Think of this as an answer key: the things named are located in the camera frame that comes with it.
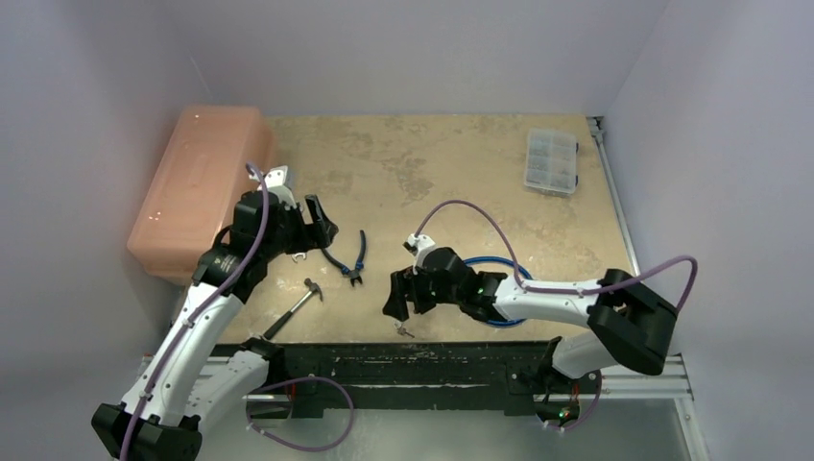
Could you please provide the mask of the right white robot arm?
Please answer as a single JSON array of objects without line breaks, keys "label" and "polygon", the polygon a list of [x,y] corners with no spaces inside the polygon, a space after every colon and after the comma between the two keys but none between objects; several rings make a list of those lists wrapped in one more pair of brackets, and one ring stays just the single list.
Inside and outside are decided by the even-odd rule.
[{"label": "right white robot arm", "polygon": [[542,386],[568,384],[613,365],[645,376],[663,372],[679,310],[642,280],[609,269],[599,279],[544,282],[476,271],[450,248],[391,273],[384,315],[405,323],[441,304],[481,323],[540,320],[584,328],[554,339],[539,364]]}]

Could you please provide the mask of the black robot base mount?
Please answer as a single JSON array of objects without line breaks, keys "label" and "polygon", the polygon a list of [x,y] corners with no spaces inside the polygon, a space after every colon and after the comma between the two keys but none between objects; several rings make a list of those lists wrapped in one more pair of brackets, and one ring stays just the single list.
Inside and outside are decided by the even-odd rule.
[{"label": "black robot base mount", "polygon": [[570,384],[541,384],[547,341],[279,344],[262,383],[293,399],[296,418],[326,409],[500,411],[557,418],[591,399],[599,371]]}]

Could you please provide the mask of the silver key bunch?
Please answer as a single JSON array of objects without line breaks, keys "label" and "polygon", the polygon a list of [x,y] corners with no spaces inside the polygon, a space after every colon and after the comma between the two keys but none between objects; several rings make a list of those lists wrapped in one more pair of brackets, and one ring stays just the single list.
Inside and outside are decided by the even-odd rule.
[{"label": "silver key bunch", "polygon": [[405,336],[408,338],[415,338],[415,335],[408,331],[406,326],[404,326],[401,322],[394,322],[395,331],[398,335]]}]

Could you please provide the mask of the blue cable lock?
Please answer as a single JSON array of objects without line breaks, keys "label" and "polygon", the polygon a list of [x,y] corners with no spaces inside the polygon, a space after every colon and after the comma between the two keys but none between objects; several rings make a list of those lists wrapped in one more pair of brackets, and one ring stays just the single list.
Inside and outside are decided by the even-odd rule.
[{"label": "blue cable lock", "polygon": [[[507,266],[511,269],[516,269],[522,279],[532,279],[532,275],[522,265],[516,267],[514,262],[503,256],[484,255],[469,257],[464,260],[466,266],[476,266],[478,264],[495,263]],[[520,318],[518,309],[515,306],[517,302],[516,292],[505,291],[496,295],[497,305],[495,311],[499,313],[500,318],[495,317],[487,320],[478,320],[481,324],[491,326],[493,328],[513,328],[521,325],[526,321],[526,318]]]}]

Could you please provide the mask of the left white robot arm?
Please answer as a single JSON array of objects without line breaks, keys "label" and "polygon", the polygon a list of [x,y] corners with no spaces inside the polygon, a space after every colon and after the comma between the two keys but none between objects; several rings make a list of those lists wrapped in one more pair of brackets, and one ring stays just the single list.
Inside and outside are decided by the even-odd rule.
[{"label": "left white robot arm", "polygon": [[250,390],[272,393],[286,367],[252,339],[227,369],[201,384],[199,376],[226,327],[266,278],[279,255],[330,246],[338,232],[319,198],[300,205],[290,191],[246,192],[204,253],[177,320],[147,368],[117,403],[102,403],[91,426],[118,460],[194,460],[205,435]]}]

